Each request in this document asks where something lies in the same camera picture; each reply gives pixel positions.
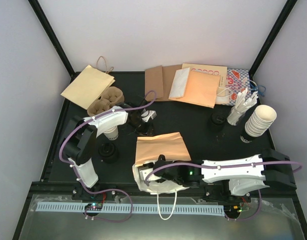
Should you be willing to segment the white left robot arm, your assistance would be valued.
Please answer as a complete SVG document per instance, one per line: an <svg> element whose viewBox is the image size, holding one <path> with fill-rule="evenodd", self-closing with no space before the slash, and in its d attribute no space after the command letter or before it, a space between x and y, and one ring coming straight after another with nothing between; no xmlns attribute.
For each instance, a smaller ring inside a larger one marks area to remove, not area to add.
<svg viewBox="0 0 307 240"><path fill-rule="evenodd" d="M101 187L96 184L99 177L92 163L97 138L102 134L117 134L118 126L125 123L139 134L150 135L152 120L157 113L146 110L148 106L131 107L123 102L100 114L84 118L76 116L69 121L58 156L60 161L74 169L77 180L84 185L84 195L90 200L97 199L101 194Z"/></svg>

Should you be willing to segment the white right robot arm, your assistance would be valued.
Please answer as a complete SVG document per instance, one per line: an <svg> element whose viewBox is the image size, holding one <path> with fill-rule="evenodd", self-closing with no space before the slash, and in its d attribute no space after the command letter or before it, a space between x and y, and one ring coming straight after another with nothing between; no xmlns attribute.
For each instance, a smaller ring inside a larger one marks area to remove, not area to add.
<svg viewBox="0 0 307 240"><path fill-rule="evenodd" d="M197 163L180 160L170 162L161 154L144 181L149 184L151 176L156 176L159 180L172 181L185 188L228 181L220 194L225 201L231 202L238 196L264 188L296 190L294 164L287 155L273 149L263 149L259 154L240 159L202 160Z"/></svg>

